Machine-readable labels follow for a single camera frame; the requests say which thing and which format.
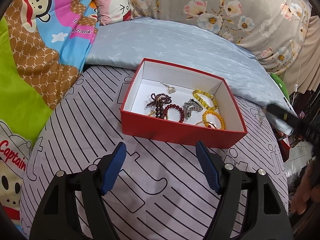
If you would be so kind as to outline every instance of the light blue pillow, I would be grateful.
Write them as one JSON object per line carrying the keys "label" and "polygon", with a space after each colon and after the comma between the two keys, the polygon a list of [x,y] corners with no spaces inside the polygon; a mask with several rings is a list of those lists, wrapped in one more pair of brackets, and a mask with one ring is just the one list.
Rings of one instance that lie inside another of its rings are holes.
{"label": "light blue pillow", "polygon": [[[215,74],[225,78],[236,96],[263,107],[276,102],[290,111],[252,53],[197,26],[148,17],[100,26],[86,64],[135,70],[144,57]],[[286,134],[291,131],[283,122],[273,123]]]}

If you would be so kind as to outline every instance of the human hand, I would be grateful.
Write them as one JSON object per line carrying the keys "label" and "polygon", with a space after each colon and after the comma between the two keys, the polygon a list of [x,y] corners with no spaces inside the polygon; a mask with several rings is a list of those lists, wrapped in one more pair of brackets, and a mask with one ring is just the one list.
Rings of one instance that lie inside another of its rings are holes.
{"label": "human hand", "polygon": [[293,196],[291,203],[291,213],[297,212],[299,215],[303,214],[307,208],[308,199],[313,202],[320,202],[320,185],[312,188],[310,177],[313,171],[313,162],[311,162],[301,179],[300,185]]}

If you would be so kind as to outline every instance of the blue gripper pad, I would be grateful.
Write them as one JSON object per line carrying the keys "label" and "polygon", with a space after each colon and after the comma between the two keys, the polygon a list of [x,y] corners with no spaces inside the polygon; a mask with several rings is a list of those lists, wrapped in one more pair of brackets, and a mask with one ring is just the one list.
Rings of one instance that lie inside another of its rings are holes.
{"label": "blue gripper pad", "polygon": [[204,172],[204,176],[207,179],[209,187],[219,194],[221,190],[219,173],[208,156],[207,147],[205,147],[201,142],[197,142],[196,144],[196,156]]}
{"label": "blue gripper pad", "polygon": [[114,153],[108,168],[106,168],[105,172],[103,173],[103,181],[100,188],[103,194],[106,194],[109,190],[112,190],[126,155],[127,147],[124,143],[121,143],[117,151]]}

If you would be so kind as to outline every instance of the metal screw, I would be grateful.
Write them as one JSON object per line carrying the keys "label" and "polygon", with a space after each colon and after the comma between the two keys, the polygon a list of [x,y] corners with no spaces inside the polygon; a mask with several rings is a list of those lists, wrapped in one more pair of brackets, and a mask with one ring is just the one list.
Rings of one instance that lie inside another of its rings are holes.
{"label": "metal screw", "polygon": [[233,165],[230,163],[227,163],[226,165],[224,165],[224,167],[226,170],[229,170],[229,171],[233,170]]}
{"label": "metal screw", "polygon": [[91,164],[89,167],[88,167],[88,170],[89,171],[95,171],[97,169],[97,165],[95,164]]}
{"label": "metal screw", "polygon": [[58,171],[56,175],[57,177],[62,177],[64,175],[64,171]]}
{"label": "metal screw", "polygon": [[266,174],[266,171],[264,169],[258,169],[258,173],[264,176]]}

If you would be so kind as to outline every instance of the pink pillow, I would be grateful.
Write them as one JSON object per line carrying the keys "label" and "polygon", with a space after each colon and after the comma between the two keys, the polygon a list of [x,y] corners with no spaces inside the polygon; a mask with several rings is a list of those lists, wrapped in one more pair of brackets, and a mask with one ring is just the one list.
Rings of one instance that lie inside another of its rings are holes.
{"label": "pink pillow", "polygon": [[101,25],[129,21],[131,10],[129,0],[94,0]]}

